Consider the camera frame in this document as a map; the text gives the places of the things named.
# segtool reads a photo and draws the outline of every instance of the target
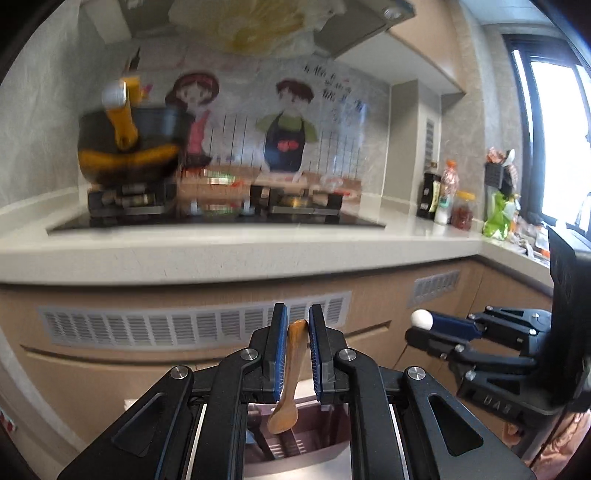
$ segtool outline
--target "apron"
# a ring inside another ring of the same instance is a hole
[[[279,119],[283,113],[277,115],[267,131],[265,139],[265,161],[271,171],[299,171],[301,158],[306,144],[304,119],[301,120],[299,132],[285,130],[279,126]]]

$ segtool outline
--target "wooden spoon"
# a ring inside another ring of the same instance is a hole
[[[287,353],[285,355],[285,375],[281,399],[267,421],[267,429],[275,435],[289,430],[297,422],[297,408],[294,396],[307,345],[308,322],[297,320],[287,330]]]

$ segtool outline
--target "cartoon wall decal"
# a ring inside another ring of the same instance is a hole
[[[306,143],[316,143],[316,128],[304,118],[314,99],[312,88],[295,79],[283,79],[275,86],[283,110],[256,123],[265,132],[264,158],[271,171],[297,172]]]
[[[210,164],[210,153],[203,149],[205,127],[210,118],[208,105],[218,96],[220,84],[209,72],[193,72],[181,75],[166,95],[166,105],[176,106],[195,116],[187,143],[186,167],[205,167]]]

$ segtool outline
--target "vent grille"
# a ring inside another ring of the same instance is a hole
[[[416,279],[413,295],[408,301],[408,307],[414,307],[453,291],[459,279],[459,270]]]
[[[435,122],[427,120],[427,128],[425,135],[425,169],[431,167],[433,163],[433,151],[435,148]]]
[[[323,297],[174,310],[79,310],[40,307],[46,332],[56,345],[131,350],[181,350],[248,343],[252,332],[271,323],[276,302],[288,308],[289,321],[308,319],[320,304],[326,324],[345,324],[351,292]]]

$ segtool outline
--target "black cooktop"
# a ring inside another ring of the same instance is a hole
[[[384,228],[385,225],[371,222],[347,213],[339,215],[289,215],[282,213],[213,213],[187,215],[180,212],[167,215],[132,215],[124,217],[91,217],[84,213],[63,225],[47,229],[48,233],[77,231],[88,229],[108,229],[121,226],[149,226],[149,225],[332,225],[332,226],[369,226]]]

